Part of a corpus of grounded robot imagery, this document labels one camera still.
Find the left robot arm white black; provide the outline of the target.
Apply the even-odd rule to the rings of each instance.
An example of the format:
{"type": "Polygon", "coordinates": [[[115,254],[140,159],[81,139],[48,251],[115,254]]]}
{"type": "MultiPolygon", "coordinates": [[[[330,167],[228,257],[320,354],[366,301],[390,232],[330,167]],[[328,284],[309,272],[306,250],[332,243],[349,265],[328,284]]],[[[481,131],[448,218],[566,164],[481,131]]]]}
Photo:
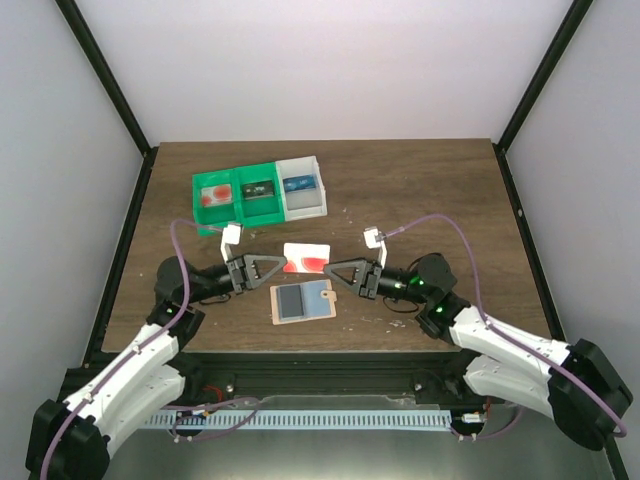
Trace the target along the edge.
{"type": "Polygon", "coordinates": [[[198,269],[176,255],[158,267],[156,303],[106,367],[61,401],[35,412],[26,454],[33,479],[101,479],[126,440],[174,401],[195,403],[204,385],[184,354],[205,314],[198,302],[252,291],[281,271],[283,256],[244,254],[198,269]]]}

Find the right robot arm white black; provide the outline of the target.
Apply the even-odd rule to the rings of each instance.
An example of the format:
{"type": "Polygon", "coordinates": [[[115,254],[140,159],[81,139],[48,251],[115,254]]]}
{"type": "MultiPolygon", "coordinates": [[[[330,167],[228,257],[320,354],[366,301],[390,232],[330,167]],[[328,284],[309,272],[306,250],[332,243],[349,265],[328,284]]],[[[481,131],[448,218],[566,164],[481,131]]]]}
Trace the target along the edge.
{"type": "Polygon", "coordinates": [[[360,298],[419,306],[421,330],[468,355],[462,381],[475,395],[536,411],[590,450],[627,434],[623,416],[633,395],[599,346],[543,338],[487,315],[455,293],[457,280],[441,254],[425,255],[409,270],[356,258],[323,271],[360,298]]]}

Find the white card red circles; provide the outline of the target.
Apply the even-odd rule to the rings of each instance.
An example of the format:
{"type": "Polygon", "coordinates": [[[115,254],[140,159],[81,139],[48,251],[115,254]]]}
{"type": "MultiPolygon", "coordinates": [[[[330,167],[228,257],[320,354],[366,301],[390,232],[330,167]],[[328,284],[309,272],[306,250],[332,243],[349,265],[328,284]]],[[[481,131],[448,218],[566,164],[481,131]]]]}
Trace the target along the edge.
{"type": "Polygon", "coordinates": [[[207,186],[200,189],[200,205],[213,208],[233,203],[233,189],[230,184],[207,186]]]}

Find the black card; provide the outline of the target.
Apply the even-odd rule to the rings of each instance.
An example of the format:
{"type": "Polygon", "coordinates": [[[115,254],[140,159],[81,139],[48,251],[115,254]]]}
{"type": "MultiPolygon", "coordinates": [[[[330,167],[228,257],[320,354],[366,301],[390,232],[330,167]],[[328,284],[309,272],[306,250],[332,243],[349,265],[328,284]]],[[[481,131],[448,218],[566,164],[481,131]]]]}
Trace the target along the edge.
{"type": "Polygon", "coordinates": [[[245,201],[269,198],[275,195],[275,186],[271,180],[245,183],[241,185],[241,193],[245,201]]]}

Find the blue card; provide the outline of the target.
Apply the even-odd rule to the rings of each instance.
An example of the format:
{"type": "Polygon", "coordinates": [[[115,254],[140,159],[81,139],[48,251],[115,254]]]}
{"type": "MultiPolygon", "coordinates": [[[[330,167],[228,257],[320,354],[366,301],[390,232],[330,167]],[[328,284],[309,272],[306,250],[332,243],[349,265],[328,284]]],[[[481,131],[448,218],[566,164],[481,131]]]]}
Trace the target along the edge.
{"type": "Polygon", "coordinates": [[[312,174],[287,177],[282,180],[285,194],[313,190],[317,188],[316,177],[312,174]]]}

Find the left green bin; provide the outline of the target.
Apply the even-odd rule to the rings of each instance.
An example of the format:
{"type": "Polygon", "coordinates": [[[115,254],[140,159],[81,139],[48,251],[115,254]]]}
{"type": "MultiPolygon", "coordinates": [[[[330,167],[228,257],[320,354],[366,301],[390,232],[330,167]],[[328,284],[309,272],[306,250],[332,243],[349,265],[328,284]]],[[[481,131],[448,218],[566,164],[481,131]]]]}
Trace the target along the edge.
{"type": "Polygon", "coordinates": [[[197,224],[224,228],[229,222],[240,219],[240,190],[237,175],[233,169],[217,170],[192,176],[192,212],[197,224]],[[233,189],[233,203],[213,208],[200,205],[200,189],[207,186],[230,184],[233,189]]]}

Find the white bin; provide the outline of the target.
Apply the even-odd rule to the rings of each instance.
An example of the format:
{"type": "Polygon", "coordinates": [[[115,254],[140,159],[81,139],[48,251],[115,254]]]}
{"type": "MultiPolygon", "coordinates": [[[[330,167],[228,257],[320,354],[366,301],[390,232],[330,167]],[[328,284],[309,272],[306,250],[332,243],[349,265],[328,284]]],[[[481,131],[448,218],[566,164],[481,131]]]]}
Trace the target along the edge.
{"type": "Polygon", "coordinates": [[[278,160],[275,162],[275,167],[281,187],[284,215],[287,222],[327,215],[326,190],[316,156],[278,160]],[[289,194],[284,193],[282,185],[284,178],[309,174],[316,177],[316,189],[289,194]]]}

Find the metal front plate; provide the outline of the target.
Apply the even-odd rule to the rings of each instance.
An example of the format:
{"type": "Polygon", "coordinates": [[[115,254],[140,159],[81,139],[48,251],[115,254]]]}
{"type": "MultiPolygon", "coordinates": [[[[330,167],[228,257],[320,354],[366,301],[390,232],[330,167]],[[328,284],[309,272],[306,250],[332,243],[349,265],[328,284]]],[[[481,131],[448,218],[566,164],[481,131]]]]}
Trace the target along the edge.
{"type": "Polygon", "coordinates": [[[592,452],[533,412],[489,440],[427,431],[250,431],[174,443],[136,432],[109,479],[625,479],[612,452],[592,452]]]}

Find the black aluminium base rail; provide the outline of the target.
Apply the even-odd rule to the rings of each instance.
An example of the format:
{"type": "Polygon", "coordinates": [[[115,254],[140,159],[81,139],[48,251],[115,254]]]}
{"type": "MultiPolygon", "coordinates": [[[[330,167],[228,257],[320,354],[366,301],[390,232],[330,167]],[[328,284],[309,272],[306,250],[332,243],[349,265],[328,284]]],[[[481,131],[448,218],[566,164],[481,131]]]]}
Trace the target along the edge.
{"type": "Polygon", "coordinates": [[[379,395],[412,397],[443,408],[472,407],[485,397],[534,410],[543,384],[468,350],[396,353],[181,353],[175,364],[194,376],[182,399],[207,399],[211,385],[232,396],[379,395]]]}

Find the left side frame rail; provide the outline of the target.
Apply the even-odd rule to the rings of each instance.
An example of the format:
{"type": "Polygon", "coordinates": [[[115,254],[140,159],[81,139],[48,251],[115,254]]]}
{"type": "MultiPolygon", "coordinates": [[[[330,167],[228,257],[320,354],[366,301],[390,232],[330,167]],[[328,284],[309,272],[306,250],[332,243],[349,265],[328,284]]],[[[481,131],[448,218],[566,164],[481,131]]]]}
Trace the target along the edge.
{"type": "Polygon", "coordinates": [[[145,156],[124,219],[114,258],[106,279],[91,334],[84,352],[81,367],[87,369],[93,357],[102,351],[106,330],[111,318],[117,292],[126,265],[131,242],[139,219],[141,207],[152,175],[159,147],[153,147],[145,156]]]}

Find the frame rail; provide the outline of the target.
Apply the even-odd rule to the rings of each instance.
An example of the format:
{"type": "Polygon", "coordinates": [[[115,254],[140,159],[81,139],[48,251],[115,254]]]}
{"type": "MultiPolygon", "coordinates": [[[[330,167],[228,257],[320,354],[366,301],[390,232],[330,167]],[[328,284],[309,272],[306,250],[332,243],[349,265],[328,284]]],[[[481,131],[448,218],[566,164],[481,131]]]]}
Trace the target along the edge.
{"type": "Polygon", "coordinates": [[[152,175],[159,147],[153,147],[145,156],[124,219],[114,258],[106,279],[91,334],[84,352],[81,367],[87,369],[93,357],[102,351],[106,330],[111,318],[117,292],[126,265],[131,242],[139,219],[141,207],[152,175]]]}
{"type": "Polygon", "coordinates": [[[565,341],[565,332],[561,325],[561,321],[552,298],[551,290],[549,288],[549,284],[547,282],[539,254],[536,249],[536,245],[528,224],[528,220],[526,218],[524,207],[517,191],[506,152],[497,144],[493,144],[492,147],[506,189],[506,193],[509,198],[511,209],[515,217],[520,238],[527,256],[527,260],[549,333],[551,334],[552,339],[565,341]]]}

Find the right side frame rail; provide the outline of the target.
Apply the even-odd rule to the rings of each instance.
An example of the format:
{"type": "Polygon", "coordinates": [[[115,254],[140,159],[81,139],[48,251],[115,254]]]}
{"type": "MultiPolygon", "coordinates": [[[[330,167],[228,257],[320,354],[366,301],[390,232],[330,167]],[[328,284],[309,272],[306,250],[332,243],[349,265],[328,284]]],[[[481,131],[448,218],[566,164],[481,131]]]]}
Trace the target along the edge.
{"type": "Polygon", "coordinates": [[[536,249],[536,245],[528,224],[528,220],[526,218],[524,207],[517,191],[506,152],[497,144],[493,144],[492,147],[506,189],[506,193],[509,198],[511,209],[515,217],[520,238],[527,256],[527,260],[549,333],[551,334],[552,339],[565,341],[565,332],[561,325],[561,321],[552,298],[551,290],[549,288],[549,284],[547,282],[539,254],[536,249]]]}

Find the left black frame post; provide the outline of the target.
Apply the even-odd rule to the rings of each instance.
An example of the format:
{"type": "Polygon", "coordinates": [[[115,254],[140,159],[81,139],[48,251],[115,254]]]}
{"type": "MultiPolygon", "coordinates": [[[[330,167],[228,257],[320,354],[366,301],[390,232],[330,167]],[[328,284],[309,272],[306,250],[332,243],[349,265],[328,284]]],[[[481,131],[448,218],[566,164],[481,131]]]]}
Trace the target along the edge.
{"type": "Polygon", "coordinates": [[[143,157],[148,157],[153,148],[143,133],[129,102],[77,2],[73,0],[55,0],[55,4],[95,72],[136,148],[143,157]]]}

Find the black frame post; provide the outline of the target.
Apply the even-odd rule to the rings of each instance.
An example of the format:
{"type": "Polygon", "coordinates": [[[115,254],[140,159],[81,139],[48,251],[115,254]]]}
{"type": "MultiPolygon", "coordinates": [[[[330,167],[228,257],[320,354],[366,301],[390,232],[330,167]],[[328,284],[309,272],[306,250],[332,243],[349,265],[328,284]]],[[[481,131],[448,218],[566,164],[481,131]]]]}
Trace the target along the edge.
{"type": "Polygon", "coordinates": [[[593,3],[593,0],[574,0],[571,2],[496,144],[500,151],[507,152],[514,143],[593,3]]]}
{"type": "Polygon", "coordinates": [[[129,102],[77,2],[73,0],[55,0],[55,4],[95,72],[136,148],[143,157],[148,157],[153,148],[143,133],[129,102]]]}

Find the right black frame post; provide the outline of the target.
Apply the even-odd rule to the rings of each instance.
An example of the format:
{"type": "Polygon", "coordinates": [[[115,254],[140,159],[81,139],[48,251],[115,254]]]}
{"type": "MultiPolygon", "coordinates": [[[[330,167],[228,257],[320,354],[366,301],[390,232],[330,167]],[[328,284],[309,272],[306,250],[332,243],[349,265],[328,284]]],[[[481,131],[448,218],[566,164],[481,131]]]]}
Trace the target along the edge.
{"type": "Polygon", "coordinates": [[[593,3],[593,0],[574,0],[571,2],[496,144],[500,151],[507,152],[514,143],[593,3]]]}

